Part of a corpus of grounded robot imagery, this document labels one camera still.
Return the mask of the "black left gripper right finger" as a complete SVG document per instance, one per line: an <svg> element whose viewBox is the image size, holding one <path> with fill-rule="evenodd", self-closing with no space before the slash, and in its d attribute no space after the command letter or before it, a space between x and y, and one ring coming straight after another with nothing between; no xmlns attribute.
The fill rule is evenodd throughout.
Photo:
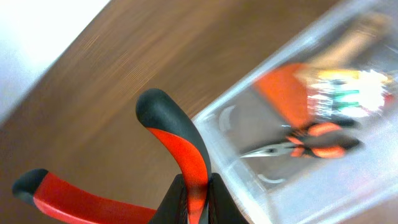
<svg viewBox="0 0 398 224"><path fill-rule="evenodd" d="M208 222L209 224L248 224L240 212L223 179L212 173L208 188Z"/></svg>

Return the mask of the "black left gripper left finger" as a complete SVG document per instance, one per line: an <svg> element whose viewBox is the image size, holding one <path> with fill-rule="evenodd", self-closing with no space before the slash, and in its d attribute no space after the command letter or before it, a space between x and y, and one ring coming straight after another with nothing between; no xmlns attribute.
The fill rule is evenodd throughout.
<svg viewBox="0 0 398 224"><path fill-rule="evenodd" d="M165 197L148 224L187 224L187 189L183 175L175 176Z"/></svg>

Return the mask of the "red black side cutters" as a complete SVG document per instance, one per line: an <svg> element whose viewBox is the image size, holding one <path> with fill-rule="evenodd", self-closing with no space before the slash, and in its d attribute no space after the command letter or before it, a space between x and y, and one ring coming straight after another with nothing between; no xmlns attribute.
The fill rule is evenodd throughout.
<svg viewBox="0 0 398 224"><path fill-rule="evenodd" d="M207 223L211 164L206 146L190 118L166 92L152 88L136 103L139 122L174 157L187 189L188 223ZM95 196L46 169L21 175L12 194L42 213L66 223L148 223L156 210Z"/></svg>

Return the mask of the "orange black needle-nose pliers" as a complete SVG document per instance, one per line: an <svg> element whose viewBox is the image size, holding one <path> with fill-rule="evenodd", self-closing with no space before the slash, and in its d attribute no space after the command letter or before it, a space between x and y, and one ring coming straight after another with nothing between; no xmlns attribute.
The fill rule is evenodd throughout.
<svg viewBox="0 0 398 224"><path fill-rule="evenodd" d="M358 122L343 119L330 122L312 122L292 130L285 139L272 144L257 147L243 153L241 158L250 157L313 157L320 159L338 159L361 144L357 138L345 133L347 128L356 128Z"/></svg>

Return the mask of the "orange scraper wooden handle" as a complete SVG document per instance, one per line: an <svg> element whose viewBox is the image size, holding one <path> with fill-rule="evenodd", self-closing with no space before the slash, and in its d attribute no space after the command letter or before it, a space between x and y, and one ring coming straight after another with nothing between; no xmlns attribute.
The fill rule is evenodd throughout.
<svg viewBox="0 0 398 224"><path fill-rule="evenodd" d="M315 119L307 106L307 82L315 71L352 69L349 64L379 42L390 25L391 18L385 14L365 14L329 47L302 63L290 63L267 73L254 82L254 88L292 127L302 127Z"/></svg>

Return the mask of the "clear case of screwdrivers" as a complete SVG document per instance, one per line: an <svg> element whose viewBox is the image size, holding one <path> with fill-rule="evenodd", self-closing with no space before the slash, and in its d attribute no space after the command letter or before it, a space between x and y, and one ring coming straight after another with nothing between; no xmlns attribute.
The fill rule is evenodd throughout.
<svg viewBox="0 0 398 224"><path fill-rule="evenodd" d="M394 101L397 80L377 70L316 70L307 82L308 112L319 120L365 118Z"/></svg>

